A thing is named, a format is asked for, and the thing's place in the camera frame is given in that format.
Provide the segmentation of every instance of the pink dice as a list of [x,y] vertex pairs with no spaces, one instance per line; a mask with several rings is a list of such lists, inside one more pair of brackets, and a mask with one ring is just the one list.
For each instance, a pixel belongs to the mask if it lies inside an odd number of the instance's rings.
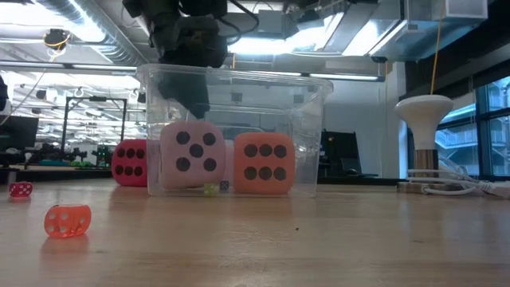
[[225,173],[225,140],[207,122],[168,124],[159,139],[159,185],[166,189],[220,183]]
[[32,191],[33,191],[32,183],[27,182],[11,183],[9,186],[9,195],[16,198],[30,196]]

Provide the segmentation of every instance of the pipe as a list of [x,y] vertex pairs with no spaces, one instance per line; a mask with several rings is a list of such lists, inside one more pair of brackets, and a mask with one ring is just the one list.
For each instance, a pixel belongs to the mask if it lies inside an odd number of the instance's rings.
[[90,20],[106,35],[93,49],[115,65],[139,66],[148,63],[142,53],[129,41],[110,17],[91,0],[37,0],[46,9],[68,19],[77,26]]

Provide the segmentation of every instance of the black dot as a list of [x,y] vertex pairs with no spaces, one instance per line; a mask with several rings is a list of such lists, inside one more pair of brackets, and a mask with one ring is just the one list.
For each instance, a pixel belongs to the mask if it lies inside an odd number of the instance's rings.
[[190,134],[187,132],[179,132],[176,140],[178,144],[187,144],[190,141]]
[[199,159],[202,155],[204,155],[204,149],[200,146],[200,144],[194,143],[190,147],[190,155]]
[[279,158],[283,159],[285,156],[287,156],[287,148],[282,145],[277,145],[274,148],[274,154]]
[[216,160],[214,159],[206,159],[204,162],[204,169],[206,171],[213,171],[216,169]]
[[280,181],[287,179],[287,171],[284,168],[277,167],[274,170],[274,178]]
[[133,174],[133,167],[126,167],[124,170],[125,175],[132,175]]
[[129,159],[132,158],[133,156],[135,156],[135,150],[132,148],[128,149],[126,155]]
[[187,171],[190,169],[191,163],[187,158],[178,158],[175,165],[179,171]]
[[141,167],[135,167],[135,175],[141,176],[143,174],[143,169]]
[[248,157],[254,157],[257,155],[257,147],[254,144],[249,144],[245,147],[245,155]]
[[115,173],[116,173],[117,175],[122,175],[122,173],[123,173],[123,172],[124,172],[124,168],[123,168],[122,166],[117,166],[117,167],[115,168]]
[[123,148],[119,148],[119,150],[117,151],[118,157],[124,157],[125,154],[126,154],[126,150],[124,150]]
[[263,167],[258,171],[258,177],[263,180],[269,180],[273,176],[273,171],[269,167]]
[[212,133],[207,132],[202,139],[204,140],[204,144],[207,146],[212,146],[214,143],[216,143],[216,136],[214,136]]
[[139,159],[143,159],[143,157],[145,156],[145,151],[141,148],[137,149],[136,150],[136,157],[139,158]]
[[273,148],[268,144],[262,144],[259,151],[262,156],[270,156],[273,153]]
[[245,169],[245,177],[249,180],[255,179],[257,177],[257,169],[255,167],[247,167]]

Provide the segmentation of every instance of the translucent orange dice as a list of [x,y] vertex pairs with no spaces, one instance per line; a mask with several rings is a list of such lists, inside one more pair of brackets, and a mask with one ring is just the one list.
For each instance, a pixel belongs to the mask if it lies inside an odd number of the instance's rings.
[[92,219],[88,205],[56,205],[45,216],[46,233],[53,238],[69,238],[87,231]]

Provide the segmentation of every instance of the orange dice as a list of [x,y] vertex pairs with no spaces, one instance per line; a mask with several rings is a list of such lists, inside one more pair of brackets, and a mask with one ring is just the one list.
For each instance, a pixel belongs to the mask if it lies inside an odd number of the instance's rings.
[[69,238],[87,231],[92,212],[87,205],[56,205],[45,216],[46,233],[53,238]]
[[236,193],[284,195],[294,184],[294,144],[277,132],[248,132],[236,137],[233,188]]

